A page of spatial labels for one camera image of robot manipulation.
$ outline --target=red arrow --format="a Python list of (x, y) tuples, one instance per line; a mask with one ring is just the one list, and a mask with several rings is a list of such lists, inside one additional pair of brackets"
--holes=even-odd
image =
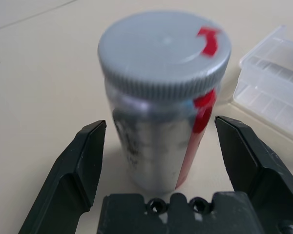
[(205, 54), (207, 56), (213, 56), (218, 48), (216, 34), (219, 33), (218, 29), (208, 28), (208, 27), (202, 27), (197, 34), (197, 36), (205, 36), (206, 37), (206, 46), (204, 50), (202, 51), (202, 54)]

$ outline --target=red sticker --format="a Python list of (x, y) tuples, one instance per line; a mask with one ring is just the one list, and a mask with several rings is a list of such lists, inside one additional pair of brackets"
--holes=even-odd
[(208, 28), (208, 27), (202, 27), (197, 34), (197, 36), (204, 36), (206, 37), (206, 46), (202, 51), (202, 54), (205, 54), (207, 56), (214, 56), (214, 54), (217, 51), (218, 44), (217, 44), (217, 38), (216, 34), (220, 31), (218, 29)]
[(210, 91), (203, 97), (199, 97), (193, 101), (196, 109), (198, 109), (195, 117), (194, 126), (189, 139), (186, 155), (181, 166), (178, 176), (176, 188), (178, 188), (187, 178), (190, 167), (196, 155), (201, 139), (203, 137), (205, 128), (209, 122), (211, 111), (216, 102), (216, 92)]

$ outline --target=gray screw cap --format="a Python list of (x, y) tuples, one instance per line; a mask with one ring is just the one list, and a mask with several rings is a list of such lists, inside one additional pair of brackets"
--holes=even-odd
[(183, 12), (145, 12), (102, 35), (98, 56), (106, 80), (138, 98), (172, 101), (204, 95), (219, 84), (231, 44), (215, 23)]

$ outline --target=clear plastic box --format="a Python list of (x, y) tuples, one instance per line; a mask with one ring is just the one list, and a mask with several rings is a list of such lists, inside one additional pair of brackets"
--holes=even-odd
[(293, 42), (285, 31), (277, 28), (241, 59), (233, 100), (293, 136)]

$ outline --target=white table surface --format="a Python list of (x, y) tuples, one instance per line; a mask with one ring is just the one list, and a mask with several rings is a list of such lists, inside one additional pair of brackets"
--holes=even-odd
[[(232, 41), (232, 56), (214, 115), (253, 127), (293, 173), (293, 141), (228, 102), (245, 53), (281, 24), (293, 39), (293, 0), (68, 2), (0, 0), (0, 234), (19, 231), (55, 159), (84, 125), (99, 119), (107, 121), (100, 183), (76, 233), (96, 233), (102, 199), (110, 193), (142, 193), (146, 201), (154, 196), (127, 176), (97, 58), (104, 30), (139, 11), (191, 11), (222, 25)], [(188, 199), (211, 200), (216, 191), (232, 190), (215, 144), (210, 121), (188, 179), (177, 190)]]

